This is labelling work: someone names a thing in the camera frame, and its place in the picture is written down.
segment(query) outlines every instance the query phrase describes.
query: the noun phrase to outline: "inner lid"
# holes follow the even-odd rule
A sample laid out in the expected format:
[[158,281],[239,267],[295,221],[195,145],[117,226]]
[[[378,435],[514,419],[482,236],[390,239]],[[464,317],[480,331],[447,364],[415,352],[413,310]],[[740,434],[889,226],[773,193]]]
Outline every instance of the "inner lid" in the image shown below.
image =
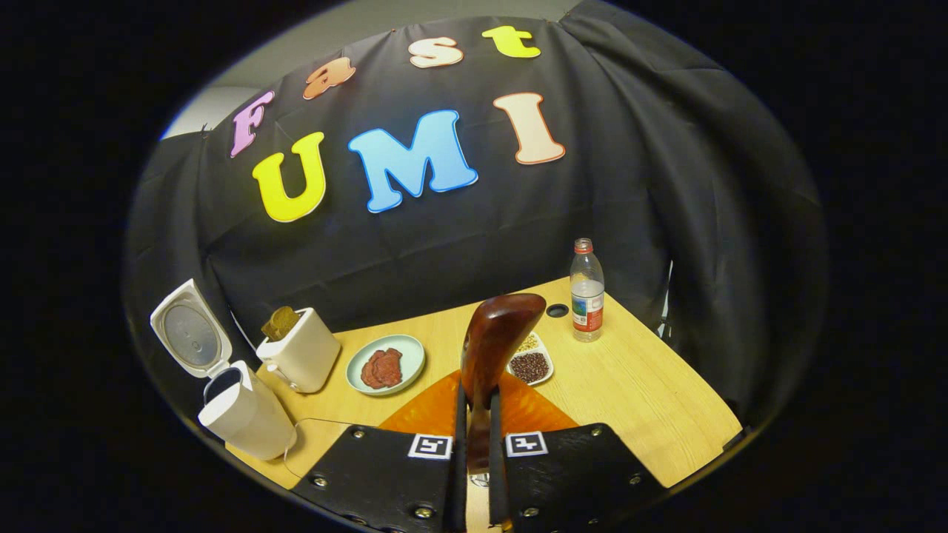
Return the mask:
[[182,364],[207,372],[222,360],[220,332],[200,310],[178,303],[168,309],[163,321],[172,354]]

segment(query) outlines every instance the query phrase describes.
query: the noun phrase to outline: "blue letter m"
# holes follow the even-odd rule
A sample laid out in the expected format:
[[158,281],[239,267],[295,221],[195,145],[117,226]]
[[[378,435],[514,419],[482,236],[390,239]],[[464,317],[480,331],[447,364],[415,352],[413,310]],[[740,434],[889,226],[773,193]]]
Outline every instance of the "blue letter m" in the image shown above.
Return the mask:
[[428,184],[436,193],[466,187],[477,181],[477,171],[467,166],[454,123],[458,112],[432,111],[418,120],[411,149],[389,132],[374,129],[349,141],[365,165],[372,199],[369,211],[382,212],[402,203],[402,193],[392,189],[388,175],[417,198],[425,187],[425,170],[431,162],[433,176]]

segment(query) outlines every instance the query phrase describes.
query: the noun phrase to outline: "yellow letter u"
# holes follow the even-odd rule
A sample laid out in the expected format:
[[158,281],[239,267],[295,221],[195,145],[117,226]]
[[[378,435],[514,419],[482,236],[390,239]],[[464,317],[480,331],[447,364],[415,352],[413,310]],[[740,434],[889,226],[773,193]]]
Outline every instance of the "yellow letter u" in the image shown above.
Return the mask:
[[286,196],[280,165],[283,154],[276,153],[257,163],[253,177],[260,185],[260,197],[270,218],[277,222],[293,222],[313,212],[326,194],[326,175],[322,170],[319,144],[324,139],[322,132],[307,135],[293,143],[290,150],[300,155],[302,173],[306,178],[306,189],[296,198]]

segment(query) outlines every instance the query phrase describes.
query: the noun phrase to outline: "black fabric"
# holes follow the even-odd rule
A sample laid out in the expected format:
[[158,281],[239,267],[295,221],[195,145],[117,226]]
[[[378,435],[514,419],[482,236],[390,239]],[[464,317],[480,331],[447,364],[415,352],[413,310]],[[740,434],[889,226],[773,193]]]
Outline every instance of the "black fabric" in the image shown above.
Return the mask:
[[[501,25],[533,33],[528,44],[542,53],[501,55],[481,37]],[[409,63],[409,44],[443,35],[464,51],[460,63]],[[355,75],[304,100],[309,73],[340,56]],[[738,81],[634,15],[584,2],[559,23],[410,26],[318,58],[266,90],[276,98],[249,147],[229,157],[227,117],[168,170],[146,175],[133,208],[129,321],[146,367],[186,417],[196,416],[203,384],[164,353],[148,315],[190,277],[226,324],[232,360],[257,368],[231,311],[254,342],[282,305],[314,307],[333,331],[405,319],[565,276],[580,236],[592,238],[610,294],[652,329],[674,260],[674,347],[742,419],[759,423],[805,367],[826,294],[820,206],[805,164]],[[562,159],[514,160],[516,136],[492,101],[526,91],[543,96]],[[439,109],[460,114],[478,182],[447,193],[426,185],[419,198],[404,193],[397,208],[369,213],[349,140],[383,128],[410,146],[417,121]],[[325,134],[326,195],[302,219],[276,222],[251,170],[282,152],[286,191],[301,192],[290,146],[316,131]]]

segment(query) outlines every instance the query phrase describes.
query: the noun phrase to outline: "light blue plate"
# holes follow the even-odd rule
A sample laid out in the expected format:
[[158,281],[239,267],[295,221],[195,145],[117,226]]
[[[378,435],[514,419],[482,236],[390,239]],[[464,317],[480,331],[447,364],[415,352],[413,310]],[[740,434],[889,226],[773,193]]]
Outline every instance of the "light blue plate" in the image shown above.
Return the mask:
[[[373,389],[362,382],[362,367],[372,357],[375,350],[385,351],[388,348],[394,348],[402,353],[402,358],[398,361],[402,367],[402,382],[394,387],[384,387],[382,389]],[[346,367],[346,380],[349,385],[357,391],[370,396],[391,395],[401,391],[411,385],[425,368],[425,348],[415,337],[411,335],[389,335],[381,339],[373,340],[355,352],[353,358]]]

